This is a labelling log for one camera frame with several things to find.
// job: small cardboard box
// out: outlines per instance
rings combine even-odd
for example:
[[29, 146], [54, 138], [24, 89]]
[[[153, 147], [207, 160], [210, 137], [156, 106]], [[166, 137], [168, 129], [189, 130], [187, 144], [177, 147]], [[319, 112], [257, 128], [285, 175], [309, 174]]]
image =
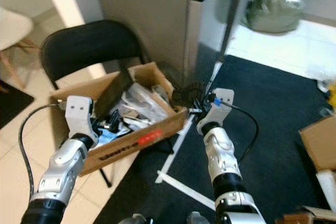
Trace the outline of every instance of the small cardboard box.
[[276, 220], [276, 224], [323, 224], [323, 223], [336, 223], [336, 214], [330, 210], [303, 207], [308, 212], [284, 215], [282, 220]]
[[[174, 88], [155, 63], [152, 62], [132, 67], [129, 69], [129, 72], [132, 79], [144, 87], [150, 88], [153, 85], [160, 84], [171, 99]], [[57, 90], [51, 94], [49, 101], [55, 103], [58, 99], [66, 100], [69, 95], [86, 96], [95, 101], [104, 93], [107, 87], [115, 88], [115, 94], [110, 94], [112, 96], [111, 100], [115, 100], [120, 97], [125, 86], [122, 84], [122, 81], [122, 74], [119, 72], [111, 73], [99, 79]], [[164, 109], [169, 114], [169, 117], [165, 120], [91, 150], [81, 175], [100, 169], [122, 157], [170, 137], [181, 130], [186, 120], [187, 109], [176, 107], [176, 112], [169, 106], [164, 107]], [[52, 108], [51, 123], [55, 145], [59, 146], [59, 143], [66, 139], [69, 134], [64, 111], [58, 107]]]
[[336, 211], [336, 116], [324, 118], [299, 132], [317, 170], [325, 198]]

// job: black cable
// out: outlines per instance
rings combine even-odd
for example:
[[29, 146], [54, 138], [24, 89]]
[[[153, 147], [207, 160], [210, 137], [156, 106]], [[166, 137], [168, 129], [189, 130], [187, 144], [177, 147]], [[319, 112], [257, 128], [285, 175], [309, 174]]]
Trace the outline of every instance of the black cable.
[[37, 111], [42, 110], [44, 108], [48, 108], [48, 107], [52, 107], [52, 106], [57, 106], [56, 103], [52, 103], [52, 104], [48, 104], [48, 105], [44, 105], [41, 107], [38, 107], [37, 109], [34, 109], [33, 111], [31, 111], [28, 116], [23, 120], [21, 126], [20, 126], [20, 130], [19, 130], [19, 147], [20, 147], [20, 151], [23, 157], [23, 160], [25, 161], [25, 165], [27, 168], [27, 173], [28, 173], [28, 178], [29, 178], [29, 201], [33, 196], [34, 193], [34, 179], [33, 179], [33, 172], [32, 172], [32, 168], [30, 167], [30, 163], [25, 151], [25, 148], [23, 147], [23, 142], [22, 142], [22, 134], [23, 134], [23, 128], [25, 126], [25, 124], [27, 123], [28, 119], [34, 115]]
[[254, 144], [256, 143], [256, 140], [257, 140], [257, 137], [259, 135], [259, 124], [257, 122], [257, 120], [254, 118], [254, 116], [252, 116], [250, 113], [248, 113], [247, 111], [237, 107], [237, 106], [234, 106], [234, 105], [231, 105], [229, 103], [226, 103], [226, 102], [223, 102], [221, 101], [222, 104], [226, 105], [226, 106], [229, 106], [230, 108], [232, 109], [235, 109], [235, 110], [238, 110], [242, 113], [244, 113], [245, 115], [247, 115], [249, 118], [251, 118], [253, 120], [253, 122], [256, 124], [256, 133], [254, 134], [254, 137], [251, 141], [251, 143], [248, 145], [248, 147], [246, 148], [246, 150], [244, 151], [242, 157], [238, 160], [238, 165], [240, 165], [240, 163], [242, 162], [242, 160], [246, 157], [246, 155], [248, 154], [248, 152], [251, 150], [251, 148], [254, 146]]

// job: plastic bag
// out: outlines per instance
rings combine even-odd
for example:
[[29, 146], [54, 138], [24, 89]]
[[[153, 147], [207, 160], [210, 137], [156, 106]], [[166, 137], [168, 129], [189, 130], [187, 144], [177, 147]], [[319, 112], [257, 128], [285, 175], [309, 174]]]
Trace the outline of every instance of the plastic bag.
[[303, 0], [254, 0], [246, 10], [244, 23], [254, 31], [292, 31], [299, 25], [303, 7]]
[[162, 121], [168, 117], [167, 112], [151, 98], [151, 92], [138, 83], [134, 83], [128, 91], [124, 92], [121, 99], [126, 103], [126, 108], [136, 110], [152, 123]]

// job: black rug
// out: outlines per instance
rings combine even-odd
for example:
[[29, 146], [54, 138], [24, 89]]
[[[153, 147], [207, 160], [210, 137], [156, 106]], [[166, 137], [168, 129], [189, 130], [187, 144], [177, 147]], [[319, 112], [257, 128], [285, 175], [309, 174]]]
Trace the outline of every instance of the black rug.
[[0, 129], [16, 117], [22, 110], [30, 105], [34, 97], [26, 94], [6, 82], [0, 81], [0, 85], [8, 90], [8, 93], [0, 92]]
[[[298, 130], [320, 119], [328, 106], [313, 80], [228, 56], [213, 88], [235, 91], [234, 105], [258, 120], [260, 135], [240, 166], [248, 192], [268, 224], [300, 205], [328, 208]], [[224, 128], [240, 157], [254, 133], [253, 122], [231, 111]], [[143, 150], [111, 196], [95, 223], [118, 223], [134, 212], [159, 224], [185, 223], [199, 211], [214, 223], [214, 212], [166, 184], [155, 184], [166, 157]], [[202, 137], [195, 124], [189, 130], [168, 175], [214, 200]]]

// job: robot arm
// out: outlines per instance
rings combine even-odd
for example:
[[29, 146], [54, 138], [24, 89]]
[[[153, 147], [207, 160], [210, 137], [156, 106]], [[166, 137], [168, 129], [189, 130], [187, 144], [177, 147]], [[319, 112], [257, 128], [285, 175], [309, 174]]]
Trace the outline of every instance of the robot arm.
[[66, 107], [69, 139], [51, 157], [49, 168], [22, 217], [22, 224], [61, 223], [88, 150], [98, 143], [98, 135], [90, 123], [90, 111], [91, 99], [69, 96]]
[[233, 91], [215, 89], [216, 99], [207, 115], [199, 121], [197, 130], [204, 135], [208, 171], [214, 187], [216, 224], [259, 223], [265, 224], [254, 200], [244, 187], [243, 179], [234, 156], [234, 145], [221, 127], [231, 108]]

